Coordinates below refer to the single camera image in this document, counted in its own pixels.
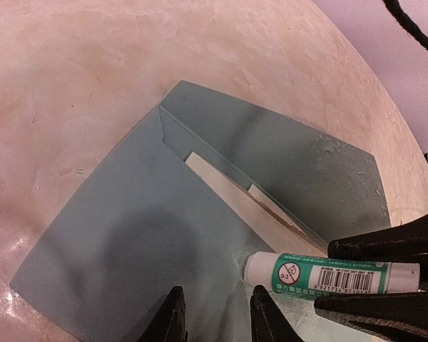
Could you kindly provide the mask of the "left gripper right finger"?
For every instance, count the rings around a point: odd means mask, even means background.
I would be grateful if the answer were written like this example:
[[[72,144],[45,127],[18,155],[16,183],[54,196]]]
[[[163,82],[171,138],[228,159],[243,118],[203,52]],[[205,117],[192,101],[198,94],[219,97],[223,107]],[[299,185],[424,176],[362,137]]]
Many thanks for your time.
[[[250,298],[250,320],[253,342],[302,342],[262,285],[253,289]]]

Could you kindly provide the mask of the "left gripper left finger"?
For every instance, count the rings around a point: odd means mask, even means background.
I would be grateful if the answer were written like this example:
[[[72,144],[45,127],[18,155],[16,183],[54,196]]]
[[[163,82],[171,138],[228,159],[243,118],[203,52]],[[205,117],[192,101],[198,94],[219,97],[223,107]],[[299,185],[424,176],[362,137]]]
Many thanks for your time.
[[[187,340],[183,287],[174,286],[138,341],[185,342]]]

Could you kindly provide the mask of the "white letter sheet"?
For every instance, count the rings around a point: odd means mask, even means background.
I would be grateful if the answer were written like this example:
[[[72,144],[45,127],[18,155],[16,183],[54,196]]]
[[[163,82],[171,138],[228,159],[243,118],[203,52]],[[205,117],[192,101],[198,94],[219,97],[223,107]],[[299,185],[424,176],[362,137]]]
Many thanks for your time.
[[[191,153],[185,163],[274,252],[327,256],[322,247],[291,224],[289,219],[283,219],[199,155]]]

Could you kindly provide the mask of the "white green glue stick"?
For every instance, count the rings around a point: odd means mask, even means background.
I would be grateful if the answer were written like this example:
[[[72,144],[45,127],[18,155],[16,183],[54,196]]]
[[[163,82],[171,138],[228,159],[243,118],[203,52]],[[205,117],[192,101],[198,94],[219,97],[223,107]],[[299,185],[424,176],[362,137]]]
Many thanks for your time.
[[[251,286],[307,300],[343,294],[413,293],[419,288],[420,265],[257,252],[248,258],[243,278]]]

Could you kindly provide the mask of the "teal blue envelope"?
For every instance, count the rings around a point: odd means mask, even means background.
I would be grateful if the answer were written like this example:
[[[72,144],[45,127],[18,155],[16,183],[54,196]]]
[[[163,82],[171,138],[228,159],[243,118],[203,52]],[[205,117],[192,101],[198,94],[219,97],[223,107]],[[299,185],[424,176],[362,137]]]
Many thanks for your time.
[[[92,172],[11,280],[82,341],[134,341],[175,285],[192,341],[249,341],[242,258],[272,251],[186,164],[257,187],[327,243],[391,225],[374,157],[292,118],[180,82]]]

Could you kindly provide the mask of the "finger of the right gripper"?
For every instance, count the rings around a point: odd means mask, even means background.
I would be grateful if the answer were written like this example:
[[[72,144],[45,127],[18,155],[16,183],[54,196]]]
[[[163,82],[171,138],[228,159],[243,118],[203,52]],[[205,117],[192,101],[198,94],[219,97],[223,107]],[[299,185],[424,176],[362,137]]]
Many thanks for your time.
[[[428,264],[428,214],[398,227],[333,240],[327,253],[333,259]]]
[[[428,341],[428,292],[320,297],[318,316],[385,341]]]

